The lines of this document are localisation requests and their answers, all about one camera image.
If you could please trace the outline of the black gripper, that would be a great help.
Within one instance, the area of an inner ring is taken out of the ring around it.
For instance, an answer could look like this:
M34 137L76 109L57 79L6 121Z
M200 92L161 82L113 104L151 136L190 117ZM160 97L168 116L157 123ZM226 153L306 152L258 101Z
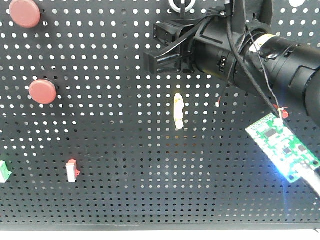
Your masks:
M209 8L207 18L174 19L153 25L153 38L163 49L145 52L144 69L151 74L194 73L198 70L237 87L252 86L230 46L233 43L248 72L265 87L265 76L256 54L249 51L255 38L268 32L268 8L236 6L228 22L225 7Z

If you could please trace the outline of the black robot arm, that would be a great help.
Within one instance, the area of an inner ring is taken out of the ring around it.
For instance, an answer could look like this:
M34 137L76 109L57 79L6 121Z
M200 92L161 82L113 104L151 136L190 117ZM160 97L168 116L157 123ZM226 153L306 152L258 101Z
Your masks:
M320 122L320 51L271 33L273 2L226 0L200 19L162 21L144 54L152 74L200 71Z

